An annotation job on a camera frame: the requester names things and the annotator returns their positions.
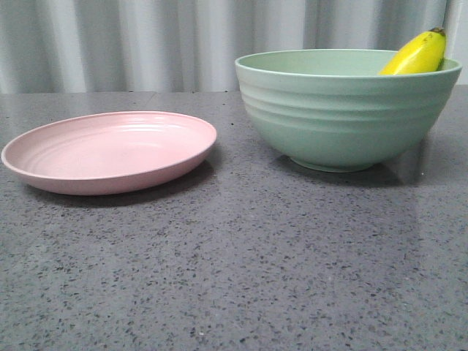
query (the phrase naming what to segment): curtain fold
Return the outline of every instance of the curtain fold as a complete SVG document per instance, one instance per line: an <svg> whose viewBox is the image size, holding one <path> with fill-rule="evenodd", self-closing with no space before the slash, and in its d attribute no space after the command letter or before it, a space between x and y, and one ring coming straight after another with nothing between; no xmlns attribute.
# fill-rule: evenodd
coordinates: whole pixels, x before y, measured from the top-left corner
<svg viewBox="0 0 468 351"><path fill-rule="evenodd" d="M398 49L445 25L467 56L463 0L0 0L0 92L224 91L271 50ZM459 83L468 83L461 76Z"/></svg>

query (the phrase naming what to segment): green bowl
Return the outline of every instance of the green bowl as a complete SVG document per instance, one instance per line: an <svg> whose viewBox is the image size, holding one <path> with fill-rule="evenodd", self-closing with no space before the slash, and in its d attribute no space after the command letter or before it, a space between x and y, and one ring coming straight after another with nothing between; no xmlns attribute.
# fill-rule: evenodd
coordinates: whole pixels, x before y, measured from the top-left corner
<svg viewBox="0 0 468 351"><path fill-rule="evenodd" d="M395 51L291 50L235 60L247 114L262 138L294 162L350 172L419 143L461 71L378 75Z"/></svg>

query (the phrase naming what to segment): pink plate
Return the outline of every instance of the pink plate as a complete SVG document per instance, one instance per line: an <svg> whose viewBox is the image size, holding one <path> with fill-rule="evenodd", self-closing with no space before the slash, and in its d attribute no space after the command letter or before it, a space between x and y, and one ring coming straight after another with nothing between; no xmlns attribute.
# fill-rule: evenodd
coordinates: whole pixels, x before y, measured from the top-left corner
<svg viewBox="0 0 468 351"><path fill-rule="evenodd" d="M69 195L131 192L197 167L216 130L169 112L100 113L33 129L10 141L3 163L36 188Z"/></svg>

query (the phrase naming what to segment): speckled countertop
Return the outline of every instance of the speckled countertop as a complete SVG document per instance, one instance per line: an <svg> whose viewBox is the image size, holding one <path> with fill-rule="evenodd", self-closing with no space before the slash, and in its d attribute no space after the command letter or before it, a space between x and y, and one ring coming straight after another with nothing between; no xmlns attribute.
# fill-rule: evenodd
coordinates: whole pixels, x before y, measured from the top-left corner
<svg viewBox="0 0 468 351"><path fill-rule="evenodd" d="M0 146L116 110L211 122L168 184L55 195L0 167L0 350L468 349L468 86L429 136L359 173L261 141L238 92L0 96Z"/></svg>

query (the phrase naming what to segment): banana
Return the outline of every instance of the banana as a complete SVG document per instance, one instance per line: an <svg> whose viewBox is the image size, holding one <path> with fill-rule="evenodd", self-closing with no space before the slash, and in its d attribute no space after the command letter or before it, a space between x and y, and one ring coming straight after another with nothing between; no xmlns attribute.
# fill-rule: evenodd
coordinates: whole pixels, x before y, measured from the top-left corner
<svg viewBox="0 0 468 351"><path fill-rule="evenodd" d="M444 59L446 42L443 28L425 31L405 44L379 74L407 75L436 71Z"/></svg>

